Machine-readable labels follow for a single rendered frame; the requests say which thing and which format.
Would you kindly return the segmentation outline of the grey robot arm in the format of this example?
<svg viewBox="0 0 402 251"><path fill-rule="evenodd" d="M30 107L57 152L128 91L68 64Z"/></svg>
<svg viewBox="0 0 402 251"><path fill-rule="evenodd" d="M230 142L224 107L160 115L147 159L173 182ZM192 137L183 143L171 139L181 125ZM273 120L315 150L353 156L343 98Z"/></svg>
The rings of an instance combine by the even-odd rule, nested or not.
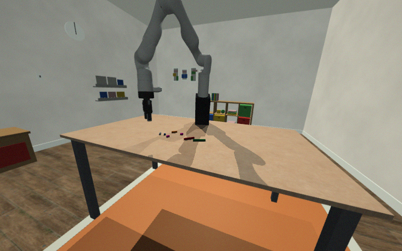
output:
<svg viewBox="0 0 402 251"><path fill-rule="evenodd" d="M200 52L198 35L187 16L181 0L156 0L150 23L143 35L141 44L134 54L138 92L159 93L162 91L161 87L153 87L149 62L154 56L156 46L162 35L162 22L170 14L174 14L177 17L181 26L182 39L191 51L196 63L204 67L198 73L198 97L208 97L211 55Z"/></svg>

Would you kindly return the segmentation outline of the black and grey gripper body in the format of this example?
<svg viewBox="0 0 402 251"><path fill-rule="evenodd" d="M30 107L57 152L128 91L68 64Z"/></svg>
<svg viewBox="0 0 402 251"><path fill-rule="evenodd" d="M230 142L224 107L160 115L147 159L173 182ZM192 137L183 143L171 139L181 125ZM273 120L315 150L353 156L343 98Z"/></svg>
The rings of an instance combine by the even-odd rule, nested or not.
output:
<svg viewBox="0 0 402 251"><path fill-rule="evenodd" d="M138 92L138 97L143 98L143 102L145 102L145 106L146 106L146 100L150 100L150 98L154 98L154 92Z"/></svg>

